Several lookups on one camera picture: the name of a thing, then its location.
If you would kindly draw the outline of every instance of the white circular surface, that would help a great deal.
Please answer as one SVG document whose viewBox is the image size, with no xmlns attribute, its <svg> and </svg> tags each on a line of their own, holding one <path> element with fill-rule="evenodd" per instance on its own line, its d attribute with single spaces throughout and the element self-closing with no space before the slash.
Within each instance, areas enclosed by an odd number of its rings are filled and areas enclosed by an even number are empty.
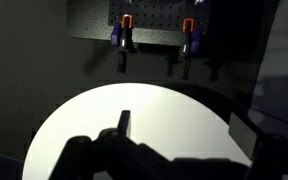
<svg viewBox="0 0 288 180">
<path fill-rule="evenodd" d="M 66 102 L 42 125 L 28 150 L 23 179 L 48 179 L 68 139 L 117 127 L 131 110 L 130 138 L 169 160 L 175 157 L 250 161 L 210 109 L 178 92 L 146 84 L 115 84 L 89 90 Z"/>
</svg>

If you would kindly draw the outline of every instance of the pegboard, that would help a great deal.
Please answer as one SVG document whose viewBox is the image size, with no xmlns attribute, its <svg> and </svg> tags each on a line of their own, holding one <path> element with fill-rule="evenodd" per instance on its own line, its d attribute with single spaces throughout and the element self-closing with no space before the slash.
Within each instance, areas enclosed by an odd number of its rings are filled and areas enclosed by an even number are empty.
<svg viewBox="0 0 288 180">
<path fill-rule="evenodd" d="M 184 18 L 193 18 L 195 27 L 207 32 L 211 0 L 198 5 L 189 0 L 110 0 L 108 24 L 124 14 L 133 16 L 134 28 L 181 31 Z"/>
</svg>

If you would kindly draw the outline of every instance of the gray wall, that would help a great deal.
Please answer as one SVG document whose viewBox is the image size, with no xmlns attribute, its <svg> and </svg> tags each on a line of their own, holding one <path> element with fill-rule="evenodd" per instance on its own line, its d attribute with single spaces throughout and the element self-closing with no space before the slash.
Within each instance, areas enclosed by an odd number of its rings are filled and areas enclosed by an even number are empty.
<svg viewBox="0 0 288 180">
<path fill-rule="evenodd" d="M 288 137 L 288 0 L 280 1 L 249 116 L 266 132 Z"/>
</svg>

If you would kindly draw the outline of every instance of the orange clamp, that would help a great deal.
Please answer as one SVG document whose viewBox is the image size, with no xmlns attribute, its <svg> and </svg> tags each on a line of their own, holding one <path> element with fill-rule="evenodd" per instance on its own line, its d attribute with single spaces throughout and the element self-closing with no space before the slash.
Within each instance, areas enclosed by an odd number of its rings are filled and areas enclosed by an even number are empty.
<svg viewBox="0 0 288 180">
<path fill-rule="evenodd" d="M 129 23 L 129 26 L 128 28 L 129 29 L 132 29 L 133 28 L 133 16 L 130 15 L 130 14 L 125 14 L 122 18 L 122 28 L 124 28 L 125 24 L 124 24 L 124 21 L 125 21 L 125 18 L 130 18 L 130 23 Z"/>
<path fill-rule="evenodd" d="M 186 32 L 186 23 L 187 21 L 191 22 L 191 29 L 190 32 L 192 33 L 194 31 L 194 19 L 192 18 L 185 18 L 184 19 L 184 23 L 183 23 L 183 32 Z"/>
</svg>

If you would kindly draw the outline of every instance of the floor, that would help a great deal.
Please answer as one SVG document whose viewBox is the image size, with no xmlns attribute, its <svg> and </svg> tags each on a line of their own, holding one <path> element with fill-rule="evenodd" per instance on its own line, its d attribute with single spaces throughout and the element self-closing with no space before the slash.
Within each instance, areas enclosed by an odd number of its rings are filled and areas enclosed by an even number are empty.
<svg viewBox="0 0 288 180">
<path fill-rule="evenodd" d="M 168 68 L 172 55 L 167 54 L 167 48 L 156 46 L 151 51 L 152 47 L 144 46 L 130 57 L 127 73 L 122 75 L 116 73 L 117 52 L 109 42 L 67 36 L 65 15 L 65 0 L 0 0 L 2 155 L 24 160 L 34 131 L 56 108 L 84 91 L 107 84 L 149 83 L 188 93 L 202 89 L 193 96 L 223 113 L 223 118 L 227 107 L 203 93 L 205 90 L 245 106 L 251 101 L 261 51 L 239 61 L 195 59 L 190 79 L 183 81 L 184 64 Z"/>
</svg>

